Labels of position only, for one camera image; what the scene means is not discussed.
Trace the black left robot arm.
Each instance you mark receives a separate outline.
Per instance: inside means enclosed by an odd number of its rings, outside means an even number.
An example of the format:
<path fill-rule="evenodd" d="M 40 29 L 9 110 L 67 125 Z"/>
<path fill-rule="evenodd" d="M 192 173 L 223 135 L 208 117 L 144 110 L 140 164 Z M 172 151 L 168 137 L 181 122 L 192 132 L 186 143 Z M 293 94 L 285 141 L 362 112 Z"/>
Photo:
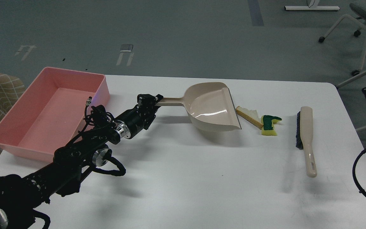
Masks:
<path fill-rule="evenodd" d="M 91 172 L 115 177 L 124 176 L 126 168 L 112 156 L 107 143 L 118 144 L 148 129 L 156 117 L 160 94 L 139 94 L 137 104 L 118 117 L 103 105 L 84 112 L 84 128 L 65 146 L 57 149 L 52 163 L 25 177 L 10 174 L 0 177 L 0 229 L 27 229 L 36 219 L 48 229 L 50 217 L 36 210 L 50 197 L 78 193 L 81 183 Z"/>

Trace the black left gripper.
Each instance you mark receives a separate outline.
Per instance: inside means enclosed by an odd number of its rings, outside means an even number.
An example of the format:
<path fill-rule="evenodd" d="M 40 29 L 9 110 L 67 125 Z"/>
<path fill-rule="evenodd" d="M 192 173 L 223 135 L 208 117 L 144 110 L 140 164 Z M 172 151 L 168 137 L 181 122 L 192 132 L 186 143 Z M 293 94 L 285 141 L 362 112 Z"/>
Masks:
<path fill-rule="evenodd" d="M 115 118 L 116 123 L 123 124 L 127 129 L 126 139 L 132 139 L 143 129 L 147 130 L 156 118 L 160 106 L 157 103 L 164 97 L 150 94 L 139 94 L 137 96 L 137 108 L 124 111 Z"/>

